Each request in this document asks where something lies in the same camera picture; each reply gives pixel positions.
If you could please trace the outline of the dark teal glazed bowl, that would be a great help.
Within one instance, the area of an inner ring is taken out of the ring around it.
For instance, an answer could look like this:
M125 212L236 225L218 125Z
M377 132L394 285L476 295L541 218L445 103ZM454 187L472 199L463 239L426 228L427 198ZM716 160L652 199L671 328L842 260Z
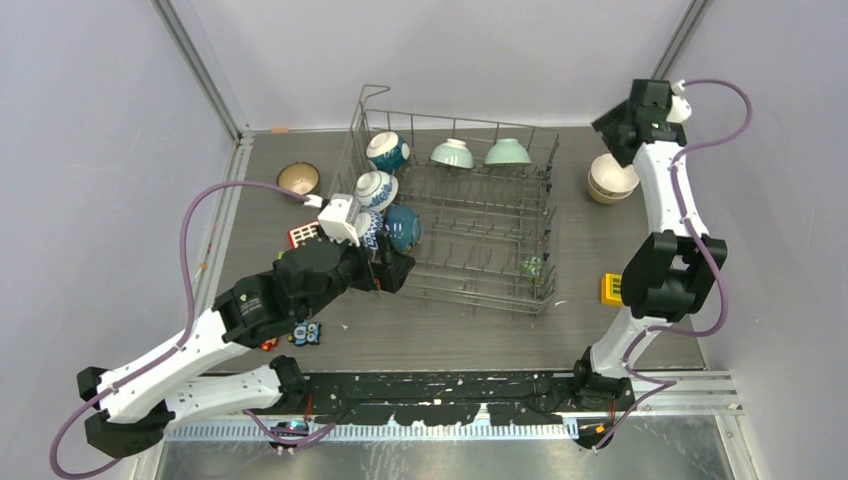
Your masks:
M393 247L409 254L423 239L420 215L403 205L390 205L384 215L384 225Z

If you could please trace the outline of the beige ceramic bowl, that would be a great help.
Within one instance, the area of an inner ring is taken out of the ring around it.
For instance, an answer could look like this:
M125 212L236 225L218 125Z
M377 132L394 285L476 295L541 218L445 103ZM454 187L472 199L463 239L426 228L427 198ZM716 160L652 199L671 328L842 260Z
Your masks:
M604 205L614 205L621 203L632 195L632 191L612 194L604 193L603 191L597 189L593 183L587 184L587 191L593 200Z
M625 193L636 189L640 180L632 165L622 167L609 153L596 157L588 172L588 183L604 193Z

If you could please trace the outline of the brown patterned bowl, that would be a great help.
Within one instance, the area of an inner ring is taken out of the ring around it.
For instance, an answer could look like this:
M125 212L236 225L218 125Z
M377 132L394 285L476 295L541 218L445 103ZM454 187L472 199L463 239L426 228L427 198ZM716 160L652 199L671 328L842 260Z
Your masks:
M285 166L277 175L276 183L278 187L302 195L319 195L321 191L320 172L308 162L295 162Z

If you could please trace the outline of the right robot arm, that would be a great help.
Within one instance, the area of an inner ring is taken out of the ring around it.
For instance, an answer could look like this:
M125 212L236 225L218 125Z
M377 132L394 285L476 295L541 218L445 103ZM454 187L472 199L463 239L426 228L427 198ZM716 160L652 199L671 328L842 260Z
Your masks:
M701 309L728 254L695 207L685 165L683 123L690 112L679 96L683 87L636 79L629 97L592 124L617 165L637 174L649 234L623 271L622 308L574 366L571 400L584 410L627 397L630 368L662 331Z

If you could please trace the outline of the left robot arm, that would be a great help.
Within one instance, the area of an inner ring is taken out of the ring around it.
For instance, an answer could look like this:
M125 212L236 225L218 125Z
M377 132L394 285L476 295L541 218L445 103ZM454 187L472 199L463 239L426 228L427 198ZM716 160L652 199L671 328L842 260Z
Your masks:
M125 366L88 367L77 375L95 413L84 422L89 445L116 459L140 453L181 425L239 410L298 412L309 386L284 355L244 374L202 379L225 360L285 337L349 289L395 293L415 259L386 235L372 251L311 239L220 294L183 332Z

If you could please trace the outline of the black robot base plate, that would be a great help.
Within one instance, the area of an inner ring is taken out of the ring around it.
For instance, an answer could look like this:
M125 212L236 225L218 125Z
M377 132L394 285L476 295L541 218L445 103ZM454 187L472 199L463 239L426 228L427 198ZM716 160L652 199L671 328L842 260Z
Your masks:
M337 425L468 425L487 416L494 426L548 425L566 412L608 419L635 401L629 381L591 389L583 374L543 371L311 373L266 415L308 415Z

